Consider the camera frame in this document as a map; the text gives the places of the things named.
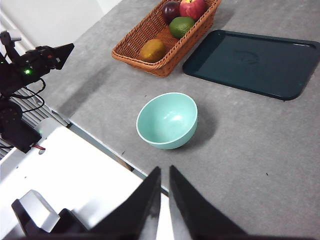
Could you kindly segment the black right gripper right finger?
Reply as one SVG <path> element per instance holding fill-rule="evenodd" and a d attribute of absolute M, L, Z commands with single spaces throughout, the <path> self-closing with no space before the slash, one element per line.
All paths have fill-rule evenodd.
<path fill-rule="evenodd" d="M 177 240 L 317 240 L 317 196 L 295 194 L 263 177 L 218 179 L 212 190 L 169 168 L 169 205 Z"/>

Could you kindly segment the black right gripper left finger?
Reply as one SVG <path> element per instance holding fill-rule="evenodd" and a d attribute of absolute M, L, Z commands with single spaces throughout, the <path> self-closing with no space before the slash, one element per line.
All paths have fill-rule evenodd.
<path fill-rule="evenodd" d="M 88 231 L 87 240 L 155 240 L 161 209 L 157 166 L 119 207 Z"/>

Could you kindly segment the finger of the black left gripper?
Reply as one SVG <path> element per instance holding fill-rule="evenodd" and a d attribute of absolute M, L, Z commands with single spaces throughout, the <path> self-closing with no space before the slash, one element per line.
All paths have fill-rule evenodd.
<path fill-rule="evenodd" d="M 75 45 L 73 43 L 69 43 L 53 48 L 53 59 L 55 69 L 61 70 L 63 68 L 74 47 Z"/>

